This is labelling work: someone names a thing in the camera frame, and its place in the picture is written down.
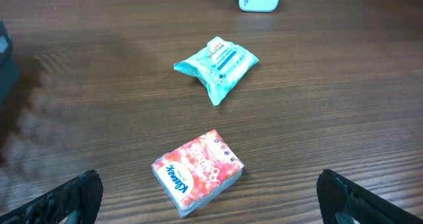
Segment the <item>red white small packet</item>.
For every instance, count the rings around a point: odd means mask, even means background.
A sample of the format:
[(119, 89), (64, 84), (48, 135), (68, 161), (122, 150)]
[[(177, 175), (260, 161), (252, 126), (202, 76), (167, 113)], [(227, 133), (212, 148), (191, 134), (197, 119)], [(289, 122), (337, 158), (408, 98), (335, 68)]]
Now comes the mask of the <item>red white small packet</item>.
[(212, 130), (164, 154), (151, 168), (183, 218), (234, 184), (244, 164)]

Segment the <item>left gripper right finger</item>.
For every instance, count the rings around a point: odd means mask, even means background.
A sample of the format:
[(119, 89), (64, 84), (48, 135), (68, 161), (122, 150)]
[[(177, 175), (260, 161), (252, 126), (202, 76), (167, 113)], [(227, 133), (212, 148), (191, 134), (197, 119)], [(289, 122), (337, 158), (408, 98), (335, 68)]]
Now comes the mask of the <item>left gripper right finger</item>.
[(317, 180), (324, 224), (422, 224), (422, 219), (330, 169)]

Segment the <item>mint green wipes pack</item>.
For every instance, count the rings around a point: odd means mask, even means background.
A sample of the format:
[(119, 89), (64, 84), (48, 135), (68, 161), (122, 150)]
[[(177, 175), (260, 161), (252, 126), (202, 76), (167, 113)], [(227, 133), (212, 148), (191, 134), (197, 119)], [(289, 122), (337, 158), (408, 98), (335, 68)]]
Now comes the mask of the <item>mint green wipes pack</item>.
[(259, 59), (244, 47), (216, 36), (174, 70), (197, 78), (205, 86), (211, 103), (219, 105), (229, 91)]

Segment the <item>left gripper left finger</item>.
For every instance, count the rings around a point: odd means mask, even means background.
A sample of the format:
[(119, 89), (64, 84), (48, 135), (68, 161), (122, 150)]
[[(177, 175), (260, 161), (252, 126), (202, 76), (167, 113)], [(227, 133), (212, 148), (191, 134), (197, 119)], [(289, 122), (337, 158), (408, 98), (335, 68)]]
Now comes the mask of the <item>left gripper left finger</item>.
[(88, 170), (38, 198), (1, 216), (1, 224), (75, 223), (93, 224), (100, 209), (103, 185), (95, 170)]

